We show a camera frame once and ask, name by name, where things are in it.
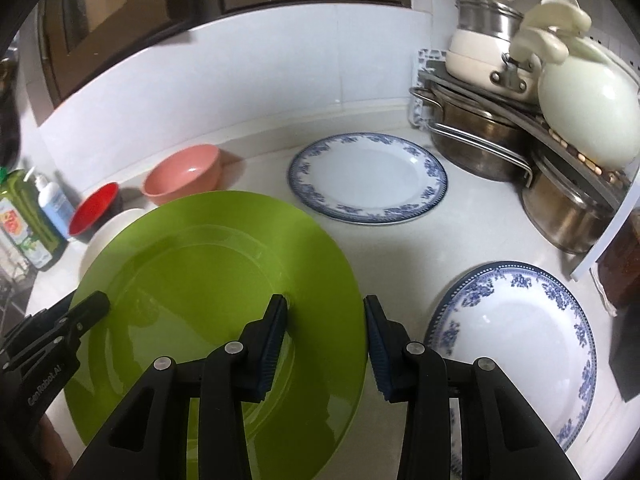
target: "green bottle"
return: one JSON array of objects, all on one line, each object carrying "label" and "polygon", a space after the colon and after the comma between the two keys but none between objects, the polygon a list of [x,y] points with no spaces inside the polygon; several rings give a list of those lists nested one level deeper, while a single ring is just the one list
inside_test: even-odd
[{"label": "green bottle", "polygon": [[0,167],[0,224],[33,266],[45,270],[60,259],[66,240],[40,209],[38,191],[25,174]]}]

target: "pan handle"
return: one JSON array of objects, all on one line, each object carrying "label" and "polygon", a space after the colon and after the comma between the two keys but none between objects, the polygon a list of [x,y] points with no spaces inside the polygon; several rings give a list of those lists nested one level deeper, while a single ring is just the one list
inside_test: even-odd
[{"label": "pan handle", "polygon": [[428,103],[430,105],[433,105],[439,108],[440,113],[443,114],[443,117],[444,117],[444,108],[442,108],[442,105],[436,101],[436,96],[433,95],[433,93],[427,88],[412,86],[411,88],[409,88],[409,94],[411,94],[414,97],[417,97],[418,99],[420,99],[420,101],[424,103]]},{"label": "pan handle", "polygon": [[427,126],[435,134],[449,137],[449,139],[455,139],[459,142],[464,142],[469,146],[473,146],[474,148],[479,148],[480,150],[489,152],[492,155],[499,156],[503,160],[522,168],[527,174],[525,186],[529,187],[531,185],[531,182],[533,181],[533,170],[527,162],[527,159],[523,156],[508,150],[500,144],[496,144],[490,140],[481,139],[478,136],[453,128],[452,126],[447,126],[446,124],[437,123],[436,121],[431,120],[427,121]]}]

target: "dish rack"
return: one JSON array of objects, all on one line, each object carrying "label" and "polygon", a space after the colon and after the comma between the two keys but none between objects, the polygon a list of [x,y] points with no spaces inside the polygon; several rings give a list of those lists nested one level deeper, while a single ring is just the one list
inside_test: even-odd
[{"label": "dish rack", "polygon": [[[431,56],[429,58],[431,59],[420,59],[418,86],[429,89],[432,82],[437,83],[473,99],[488,111],[507,118],[562,157],[601,194],[614,210],[620,207],[630,187],[629,179],[619,171],[606,171],[596,166],[574,146],[561,139],[546,124],[539,107],[503,98],[460,81],[447,73],[443,60],[433,59]],[[420,117],[419,113],[415,113],[415,117]]]}]

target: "green plate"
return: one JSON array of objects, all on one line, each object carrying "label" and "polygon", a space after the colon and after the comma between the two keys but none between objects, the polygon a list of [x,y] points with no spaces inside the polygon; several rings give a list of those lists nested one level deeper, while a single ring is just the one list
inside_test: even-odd
[{"label": "green plate", "polygon": [[[65,389],[85,443],[154,359],[207,356],[260,319],[278,293],[289,301],[289,325],[273,389],[243,407],[252,475],[309,480],[334,453],[362,390],[364,310],[347,260],[306,213],[242,191],[170,202],[109,243],[74,304],[95,290],[111,311],[83,338]],[[191,479],[197,435],[192,401]]]}]

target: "blue liquid soap bottle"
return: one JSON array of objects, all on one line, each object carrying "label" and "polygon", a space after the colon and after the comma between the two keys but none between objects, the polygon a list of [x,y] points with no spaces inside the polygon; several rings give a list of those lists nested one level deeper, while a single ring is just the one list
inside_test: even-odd
[{"label": "blue liquid soap bottle", "polygon": [[[24,177],[25,181],[34,171],[35,168],[29,170],[29,173]],[[71,224],[76,210],[57,182],[50,182],[43,174],[37,173],[35,184],[38,190],[38,205],[60,234],[69,240],[69,224]]]}]

